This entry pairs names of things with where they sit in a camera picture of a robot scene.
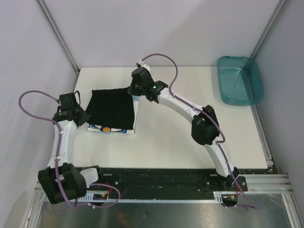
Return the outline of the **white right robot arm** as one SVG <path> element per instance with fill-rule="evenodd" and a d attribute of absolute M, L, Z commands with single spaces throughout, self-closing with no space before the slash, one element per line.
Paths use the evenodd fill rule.
<path fill-rule="evenodd" d="M 205 147 L 216 167 L 219 185 L 223 190 L 231 190 L 236 185 L 238 169 L 229 160 L 222 143 L 226 141 L 212 106 L 199 107 L 195 103 L 179 97 L 162 81 L 154 81 L 150 67 L 137 65 L 131 73 L 132 81 L 128 93 L 145 96 L 150 102 L 164 105 L 191 124 L 193 140 Z"/>

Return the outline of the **white daisy t-shirt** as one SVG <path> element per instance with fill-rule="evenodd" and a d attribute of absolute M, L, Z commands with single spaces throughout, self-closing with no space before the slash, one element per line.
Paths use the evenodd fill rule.
<path fill-rule="evenodd" d="M 117 128 L 111 128 L 111 127 L 102 127 L 102 126 L 96 125 L 96 124 L 87 124 L 87 130 L 92 131 L 92 132 L 134 134 L 135 133 L 135 127 L 136 127 L 136 118 L 137 118 L 138 106 L 139 106 L 139 97 L 133 95 L 132 98 L 133 98 L 133 110 L 134 110 L 133 129 L 131 129 L 131 130 L 117 129 Z"/>

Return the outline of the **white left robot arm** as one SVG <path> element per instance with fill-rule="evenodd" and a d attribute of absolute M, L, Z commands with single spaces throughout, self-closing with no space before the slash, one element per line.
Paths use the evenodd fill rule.
<path fill-rule="evenodd" d="M 96 166 L 78 170 L 73 165 L 77 130 L 90 118 L 76 96 L 80 96 L 78 91 L 59 96 L 59 107 L 52 118 L 55 138 L 51 158 L 47 168 L 38 172 L 38 181 L 52 204 L 84 197 L 90 186 L 99 190 L 105 184 Z"/>

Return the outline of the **black t-shirt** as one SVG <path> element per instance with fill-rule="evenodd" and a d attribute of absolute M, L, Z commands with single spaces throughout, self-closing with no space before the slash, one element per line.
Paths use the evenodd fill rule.
<path fill-rule="evenodd" d="M 88 124 L 132 130 L 135 120 L 133 98 L 127 88 L 93 90 L 85 112 Z"/>

